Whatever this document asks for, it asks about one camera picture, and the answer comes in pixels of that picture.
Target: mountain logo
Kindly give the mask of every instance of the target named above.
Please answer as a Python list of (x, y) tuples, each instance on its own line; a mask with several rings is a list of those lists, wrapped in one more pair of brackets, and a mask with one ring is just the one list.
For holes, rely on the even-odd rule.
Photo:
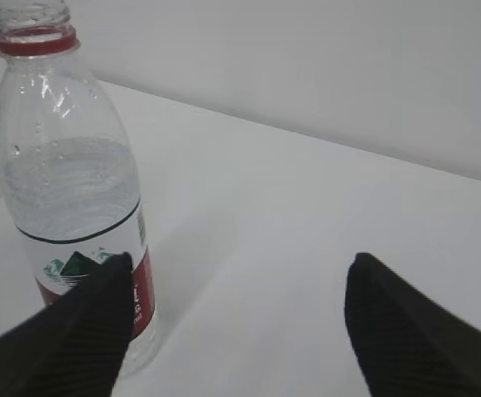
[(99, 247), (96, 255), (97, 261), (94, 261), (84, 254), (75, 251), (66, 263), (59, 259), (54, 259), (43, 268), (43, 272), (47, 278), (57, 284), (74, 287), (85, 277), (93, 273), (95, 268), (100, 266), (111, 255), (112, 254), (105, 252), (102, 247)]

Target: plastic water bottle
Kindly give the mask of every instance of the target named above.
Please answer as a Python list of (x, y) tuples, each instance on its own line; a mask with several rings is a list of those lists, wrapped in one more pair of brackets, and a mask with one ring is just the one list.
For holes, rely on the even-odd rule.
[(112, 254), (132, 255), (127, 374), (158, 345), (137, 167), (69, 20), (62, 0), (0, 3), (0, 184), (46, 304)]

